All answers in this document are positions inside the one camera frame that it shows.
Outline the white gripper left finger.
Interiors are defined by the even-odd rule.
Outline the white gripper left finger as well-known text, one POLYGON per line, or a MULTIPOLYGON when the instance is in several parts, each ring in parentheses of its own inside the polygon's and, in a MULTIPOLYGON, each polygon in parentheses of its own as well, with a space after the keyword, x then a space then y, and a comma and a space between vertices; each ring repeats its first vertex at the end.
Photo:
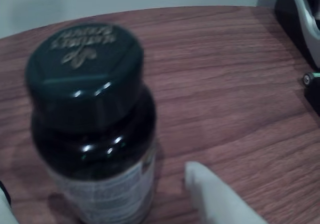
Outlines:
POLYGON ((0 182, 0 224, 18 224, 12 211, 11 197, 2 182, 0 182))

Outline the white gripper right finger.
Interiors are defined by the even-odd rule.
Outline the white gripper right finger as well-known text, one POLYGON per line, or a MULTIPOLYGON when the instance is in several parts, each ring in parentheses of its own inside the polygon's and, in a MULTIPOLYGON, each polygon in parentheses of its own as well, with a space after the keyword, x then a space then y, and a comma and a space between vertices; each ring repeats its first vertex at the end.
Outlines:
POLYGON ((185 188, 202 224, 266 224, 228 184, 199 162, 186 162, 185 188))

